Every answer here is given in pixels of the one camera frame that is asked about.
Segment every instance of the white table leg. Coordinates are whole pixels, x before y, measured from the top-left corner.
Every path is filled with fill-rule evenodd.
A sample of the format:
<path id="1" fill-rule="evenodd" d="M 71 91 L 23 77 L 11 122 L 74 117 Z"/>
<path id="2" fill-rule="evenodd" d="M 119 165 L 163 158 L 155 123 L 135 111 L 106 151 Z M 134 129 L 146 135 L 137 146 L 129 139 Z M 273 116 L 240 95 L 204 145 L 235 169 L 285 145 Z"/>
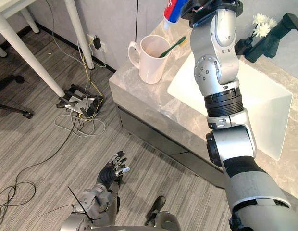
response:
<path id="1" fill-rule="evenodd" d="M 41 63 L 30 52 L 27 46 L 22 42 L 7 20 L 0 14 L 0 33 L 13 46 L 13 48 L 22 56 L 22 58 L 36 71 L 36 73 L 49 85 L 50 88 L 60 97 L 64 96 L 61 87 L 44 69 Z"/>
<path id="2" fill-rule="evenodd" d="M 7 53 L 0 47 L 0 57 L 6 57 Z"/>
<path id="3" fill-rule="evenodd" d="M 39 30 L 38 26 L 36 25 L 32 16 L 30 15 L 30 13 L 28 12 L 28 9 L 25 7 L 20 11 L 21 11 L 21 14 L 23 15 L 23 17 L 25 18 L 25 20 L 27 21 L 27 23 L 29 24 L 29 26 L 32 28 L 32 30 L 35 33 L 39 33 L 40 30 Z"/>
<path id="4" fill-rule="evenodd" d="M 80 18 L 77 13 L 76 5 L 74 0 L 64 0 L 66 3 L 66 7 L 75 30 L 78 42 L 82 48 L 83 54 L 85 56 L 85 60 L 89 69 L 94 69 L 95 66 L 92 62 L 91 54 L 89 51 L 89 47 L 85 38 L 85 34 L 81 25 Z"/>

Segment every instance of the robot finger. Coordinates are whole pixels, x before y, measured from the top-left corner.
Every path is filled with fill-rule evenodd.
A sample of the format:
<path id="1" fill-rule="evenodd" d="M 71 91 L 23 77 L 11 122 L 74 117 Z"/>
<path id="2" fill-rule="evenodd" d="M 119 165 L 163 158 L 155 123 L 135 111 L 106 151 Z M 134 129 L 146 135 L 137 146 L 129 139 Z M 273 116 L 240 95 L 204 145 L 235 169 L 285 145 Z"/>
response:
<path id="1" fill-rule="evenodd" d="M 117 157 L 118 157 L 117 154 L 113 155 L 112 158 L 109 160 L 109 163 L 113 163 Z"/>
<path id="2" fill-rule="evenodd" d="M 119 156 L 119 157 L 123 157 L 124 156 L 124 152 L 123 151 L 119 151 L 119 152 L 117 152 L 117 155 Z"/>
<path id="3" fill-rule="evenodd" d="M 123 158 L 122 160 L 120 160 L 120 161 L 116 164 L 115 169 L 120 168 L 121 165 L 123 164 L 123 162 L 125 162 L 126 160 L 127 160 L 126 158 Z"/>
<path id="4" fill-rule="evenodd" d="M 121 176 L 122 174 L 124 174 L 130 170 L 131 170 L 130 167 L 120 168 L 115 172 L 115 174 L 116 174 L 116 176 Z"/>

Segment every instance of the marble countertop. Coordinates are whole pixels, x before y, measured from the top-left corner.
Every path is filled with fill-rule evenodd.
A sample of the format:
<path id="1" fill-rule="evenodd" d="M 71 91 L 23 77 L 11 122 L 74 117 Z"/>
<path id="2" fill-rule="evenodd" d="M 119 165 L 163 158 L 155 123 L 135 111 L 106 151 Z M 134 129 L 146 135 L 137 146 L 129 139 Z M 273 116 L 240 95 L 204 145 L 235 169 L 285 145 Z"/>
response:
<path id="1" fill-rule="evenodd" d="M 175 74 L 191 53 L 190 33 L 191 28 L 186 20 L 179 20 L 169 31 L 164 30 L 161 22 L 152 31 L 152 34 L 165 37 L 171 44 L 178 41 L 183 35 L 186 35 L 188 40 L 185 45 L 177 46 L 172 50 L 162 79 L 153 85 L 144 83 L 139 78 L 138 70 L 127 61 L 110 78 L 110 85 L 111 89 L 112 86 L 115 86 L 121 91 L 121 94 L 125 94 L 121 99 L 114 97 L 116 103 L 120 104 L 117 101 L 123 101 L 124 104 L 125 101 L 126 107 L 130 107 L 126 108 L 127 110 L 183 144 L 195 154 L 210 161 L 207 150 L 204 148 L 205 145 L 203 145 L 206 142 L 205 135 L 210 132 L 206 117 L 169 95 L 166 91 Z M 275 179 L 282 189 L 298 198 L 298 79 L 263 56 L 254 64 L 245 60 L 244 57 L 241 57 L 240 60 L 265 73 L 269 78 L 282 84 L 293 93 L 285 143 L 280 160 L 275 161 L 258 150 L 256 162 Z M 146 105 L 148 109 L 141 112 L 141 105 Z"/>

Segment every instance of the gray cabinet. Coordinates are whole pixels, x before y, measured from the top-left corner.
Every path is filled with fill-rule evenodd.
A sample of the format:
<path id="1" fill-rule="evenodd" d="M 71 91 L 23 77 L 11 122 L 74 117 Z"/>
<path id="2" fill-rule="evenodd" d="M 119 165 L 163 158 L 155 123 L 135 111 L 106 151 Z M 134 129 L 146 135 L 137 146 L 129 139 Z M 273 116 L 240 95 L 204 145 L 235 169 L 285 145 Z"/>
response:
<path id="1" fill-rule="evenodd" d="M 128 132 L 141 138 L 160 152 L 170 156 L 213 185 L 224 188 L 224 177 L 221 169 L 200 158 L 187 148 L 170 139 L 166 134 L 156 130 L 120 106 L 118 106 L 117 111 L 122 127 Z"/>

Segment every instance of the silver robot arm segment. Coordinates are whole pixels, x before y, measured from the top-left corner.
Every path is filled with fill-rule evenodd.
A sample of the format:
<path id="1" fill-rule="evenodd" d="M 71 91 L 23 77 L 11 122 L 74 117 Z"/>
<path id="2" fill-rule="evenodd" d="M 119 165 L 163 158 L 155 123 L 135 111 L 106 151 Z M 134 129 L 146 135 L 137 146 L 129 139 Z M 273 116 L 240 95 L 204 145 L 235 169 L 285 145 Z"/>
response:
<path id="1" fill-rule="evenodd" d="M 192 8 L 191 2 L 206 3 L 198 12 L 199 5 Z M 233 231 L 298 231 L 298 216 L 287 198 L 254 161 L 257 146 L 236 78 L 235 6 L 243 10 L 237 0 L 194 0 L 184 6 L 188 17 L 181 15 L 193 25 L 194 77 L 213 130 L 206 135 L 209 157 L 223 168 Z"/>
<path id="2" fill-rule="evenodd" d="M 71 215 L 62 224 L 61 231 L 88 231 L 115 225 L 122 175 L 130 171 L 130 167 L 124 164 L 126 158 L 123 156 L 123 151 L 115 154 L 99 173 L 94 187 L 83 191 Z"/>

